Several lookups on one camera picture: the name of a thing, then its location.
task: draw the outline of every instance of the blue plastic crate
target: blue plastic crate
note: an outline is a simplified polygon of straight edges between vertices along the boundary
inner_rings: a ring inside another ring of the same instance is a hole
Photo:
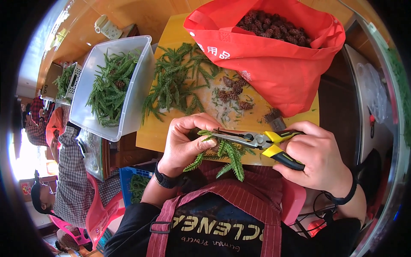
[[[104,253],[104,246],[106,245],[107,241],[112,237],[113,235],[111,234],[109,229],[106,229],[104,231],[103,236],[100,238],[99,242],[97,243],[96,249]]]
[[[119,169],[120,173],[120,183],[121,183],[121,191],[123,194],[124,206],[129,206],[131,204],[131,196],[132,193],[130,192],[130,181],[131,177],[135,175],[140,175],[144,177],[151,178],[154,175],[156,163],[148,163],[143,165],[135,165],[132,167],[124,167]]]

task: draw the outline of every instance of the pink plastic chair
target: pink plastic chair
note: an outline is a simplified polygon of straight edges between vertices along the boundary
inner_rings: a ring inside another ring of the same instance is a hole
[[[120,192],[104,208],[96,179],[89,173],[87,173],[87,178],[94,187],[94,199],[85,218],[85,227],[93,242],[93,250],[95,250],[104,231],[114,219],[124,214],[125,207],[119,208],[120,201],[123,199],[123,195]]]
[[[281,198],[282,213],[281,220],[290,226],[296,222],[298,215],[304,205],[307,193],[305,188],[289,180],[282,178],[283,196]]]
[[[59,229],[63,230],[67,234],[69,234],[78,245],[84,245],[86,243],[91,242],[90,238],[86,239],[84,237],[84,229],[78,227],[78,229],[80,231],[80,236],[74,236],[73,233],[69,229],[66,228],[66,226],[71,225],[70,223],[63,221],[63,220],[59,219],[58,217],[54,217],[53,215],[49,215],[49,216],[50,216],[51,221]]]

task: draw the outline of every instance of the yellow lettering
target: yellow lettering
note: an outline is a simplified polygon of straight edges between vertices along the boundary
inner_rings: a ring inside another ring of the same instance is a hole
[[[263,235],[264,235],[264,230],[261,230],[261,235],[260,235],[260,237],[259,237],[259,239],[260,239],[261,242],[263,241]]]
[[[248,227],[250,229],[255,229],[256,231],[255,231],[254,235],[252,235],[252,236],[243,236],[242,239],[243,240],[252,240],[252,239],[257,238],[258,234],[260,233],[260,228],[256,225],[253,225],[253,224],[248,225]]]
[[[209,233],[211,232],[212,227],[214,226],[214,224],[215,224],[216,222],[217,222],[216,220],[213,220],[213,221],[209,224],[209,223],[208,223],[208,218],[203,217],[203,218],[201,219],[201,222],[200,222],[200,227],[197,229],[197,233],[201,233],[201,230],[202,230],[203,227],[204,227],[204,232],[205,232],[206,234],[209,234]]]
[[[180,221],[182,221],[184,219],[185,215],[181,215],[180,217],[173,217],[174,223],[173,223],[173,227],[177,226],[178,223],[180,223]]]
[[[220,235],[220,236],[225,236],[231,229],[231,224],[230,223],[225,223],[225,222],[220,222],[218,223],[219,226],[217,226],[214,230],[214,235]]]
[[[238,232],[236,237],[234,238],[235,240],[240,239],[241,236],[241,231],[244,229],[244,225],[243,224],[234,224],[233,227],[237,227],[238,228]]]
[[[196,226],[197,223],[199,222],[199,219],[195,216],[187,216],[188,220],[192,220],[192,221],[184,221],[184,225],[187,225],[188,227],[182,227],[181,231],[192,231]]]

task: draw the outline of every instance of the pliers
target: pliers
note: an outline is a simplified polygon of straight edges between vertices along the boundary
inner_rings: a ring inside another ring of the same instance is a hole
[[[252,149],[257,148],[264,150],[264,152],[262,152],[263,155],[273,158],[290,169],[302,171],[305,168],[304,164],[293,159],[276,145],[292,138],[293,136],[301,134],[304,135],[304,132],[297,130],[284,130],[278,132],[265,131],[263,134],[255,132],[232,133],[221,130],[220,128],[214,129],[214,131],[216,131],[216,133],[213,133],[213,136],[215,137],[229,140]]]

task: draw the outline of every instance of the red bag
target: red bag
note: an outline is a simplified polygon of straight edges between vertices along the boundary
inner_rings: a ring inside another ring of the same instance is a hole
[[[303,27],[312,49],[235,27],[251,9]],[[310,109],[321,74],[345,41],[344,27],[333,15],[297,0],[214,0],[192,12],[184,28],[213,63],[238,71],[284,117]]]
[[[46,126],[46,142],[49,146],[51,145],[51,141],[54,138],[55,130],[59,131],[59,135],[64,133],[63,110],[61,109],[61,107],[58,107],[53,111]]]

